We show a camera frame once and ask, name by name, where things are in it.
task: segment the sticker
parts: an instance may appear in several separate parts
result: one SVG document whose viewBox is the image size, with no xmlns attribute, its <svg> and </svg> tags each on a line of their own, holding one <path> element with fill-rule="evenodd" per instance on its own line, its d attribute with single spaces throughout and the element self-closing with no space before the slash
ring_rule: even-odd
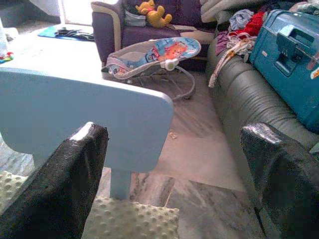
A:
<svg viewBox="0 0 319 239">
<path fill-rule="evenodd" d="M 317 51 L 317 53 L 312 57 L 312 59 L 310 60 L 307 66 L 307 69 L 311 71 L 315 67 L 318 60 L 319 60 L 319 51 Z"/>
<path fill-rule="evenodd" d="M 311 72 L 310 78 L 313 80 L 314 78 L 319 76 L 319 67 Z"/>
</svg>

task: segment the sofa armrest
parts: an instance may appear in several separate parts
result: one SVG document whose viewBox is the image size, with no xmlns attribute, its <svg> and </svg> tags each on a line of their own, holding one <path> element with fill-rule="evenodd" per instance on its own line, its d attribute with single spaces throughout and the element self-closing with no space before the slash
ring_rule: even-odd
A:
<svg viewBox="0 0 319 239">
<path fill-rule="evenodd" d="M 91 7 L 94 39 L 101 61 L 106 62 L 110 53 L 121 49 L 124 23 L 122 0 L 118 0 L 115 4 L 94 1 Z"/>
</svg>

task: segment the marble floor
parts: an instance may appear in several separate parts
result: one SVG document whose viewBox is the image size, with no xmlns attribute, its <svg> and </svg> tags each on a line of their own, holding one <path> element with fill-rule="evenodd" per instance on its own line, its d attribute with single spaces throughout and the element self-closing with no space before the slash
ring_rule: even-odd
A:
<svg viewBox="0 0 319 239">
<path fill-rule="evenodd" d="M 49 23 L 29 21 L 10 44 L 15 59 L 0 67 L 46 71 L 101 81 L 92 42 L 37 37 Z M 196 93 L 174 104 L 174 118 L 154 171 L 132 175 L 132 201 L 179 208 L 181 239 L 264 238 L 237 172 L 203 73 L 192 72 Z M 159 89 L 156 84 L 146 87 Z M 29 175 L 32 156 L 11 151 L 0 137 L 0 171 Z M 111 169 L 104 168 L 98 195 L 109 196 Z"/>
</svg>

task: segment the chair backrest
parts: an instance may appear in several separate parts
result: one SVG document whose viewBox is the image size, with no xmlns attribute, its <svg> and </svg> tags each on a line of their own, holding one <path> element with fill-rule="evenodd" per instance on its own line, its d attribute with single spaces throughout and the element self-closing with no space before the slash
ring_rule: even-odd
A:
<svg viewBox="0 0 319 239">
<path fill-rule="evenodd" d="M 9 147 L 47 159 L 79 125 L 107 127 L 105 166 L 135 172 L 154 169 L 172 116 L 171 99 L 157 91 L 97 80 L 0 68 L 0 132 Z"/>
</svg>

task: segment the yellow teddy bear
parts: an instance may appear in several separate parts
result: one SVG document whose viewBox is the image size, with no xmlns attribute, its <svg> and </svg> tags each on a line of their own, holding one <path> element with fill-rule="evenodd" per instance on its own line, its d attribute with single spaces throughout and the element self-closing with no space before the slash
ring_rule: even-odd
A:
<svg viewBox="0 0 319 239">
<path fill-rule="evenodd" d="M 172 19 L 170 14 L 167 14 L 165 18 L 162 18 L 165 13 L 164 7 L 158 6 L 156 11 L 154 0 L 144 1 L 140 6 L 136 5 L 135 7 L 139 11 L 139 14 L 146 15 L 148 22 L 156 28 L 166 26 Z"/>
</svg>

